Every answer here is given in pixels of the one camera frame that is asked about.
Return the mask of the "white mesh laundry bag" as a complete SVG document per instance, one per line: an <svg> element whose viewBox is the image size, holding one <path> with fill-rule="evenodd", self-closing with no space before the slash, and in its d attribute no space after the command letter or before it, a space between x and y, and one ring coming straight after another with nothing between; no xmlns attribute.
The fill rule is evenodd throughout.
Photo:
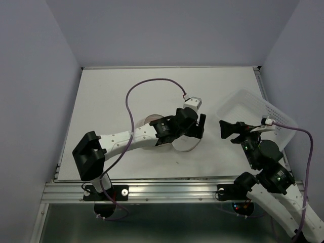
<svg viewBox="0 0 324 243"><path fill-rule="evenodd" d="M150 123L153 120L163 118L162 115L159 114L151 114L146 118L139 120L135 124L135 129L140 128L141 126ZM162 144L157 147L143 147L146 150L158 149L163 151L168 151L170 149L174 149L175 151L179 152L190 152L194 150L198 144L201 142L201 139L195 137L188 137L188 136L181 136L180 138L176 139L172 143Z"/></svg>

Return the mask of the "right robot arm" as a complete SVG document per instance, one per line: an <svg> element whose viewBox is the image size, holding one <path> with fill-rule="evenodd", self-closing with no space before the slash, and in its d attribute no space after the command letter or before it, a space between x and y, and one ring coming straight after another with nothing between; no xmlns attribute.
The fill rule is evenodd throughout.
<svg viewBox="0 0 324 243"><path fill-rule="evenodd" d="M284 155L278 145L261 139L263 132L283 125L269 117L263 117L259 126L224 120L219 124L222 139L237 134L231 143L241 145L251 169L259 173L254 176L244 172L233 183L218 186L216 199L250 199L286 231L292 242L323 242L323 220L308 204L307 189L301 192L292 174L280 164Z"/></svg>

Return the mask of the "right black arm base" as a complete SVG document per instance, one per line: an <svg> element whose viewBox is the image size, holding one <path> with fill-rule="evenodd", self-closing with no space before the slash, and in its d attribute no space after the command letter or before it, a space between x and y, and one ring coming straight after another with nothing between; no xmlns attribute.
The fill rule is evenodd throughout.
<svg viewBox="0 0 324 243"><path fill-rule="evenodd" d="M247 191L235 184L220 184L214 194L216 200L231 201L233 212L242 217L250 217L254 212L254 203L247 197Z"/></svg>

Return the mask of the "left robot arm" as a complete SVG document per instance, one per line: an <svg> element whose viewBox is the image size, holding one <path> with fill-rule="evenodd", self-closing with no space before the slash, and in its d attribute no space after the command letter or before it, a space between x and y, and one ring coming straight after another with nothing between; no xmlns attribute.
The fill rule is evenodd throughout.
<svg viewBox="0 0 324 243"><path fill-rule="evenodd" d="M111 135L87 132L72 151L81 181L90 182L101 199L112 196L112 183L104 164L114 156L121 158L127 151L170 144L181 136L201 139L205 114L191 108L177 108L176 114L152 120L133 131Z"/></svg>

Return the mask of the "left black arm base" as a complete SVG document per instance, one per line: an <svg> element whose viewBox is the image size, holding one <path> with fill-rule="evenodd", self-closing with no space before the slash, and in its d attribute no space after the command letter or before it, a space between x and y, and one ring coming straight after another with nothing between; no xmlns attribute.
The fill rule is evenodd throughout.
<svg viewBox="0 0 324 243"><path fill-rule="evenodd" d="M129 210L120 204L120 201L129 199L128 185L113 185L106 192L101 193L98 193L90 183L83 183L81 188L84 191L83 201L95 203L96 218L104 221L117 221L129 215Z"/></svg>

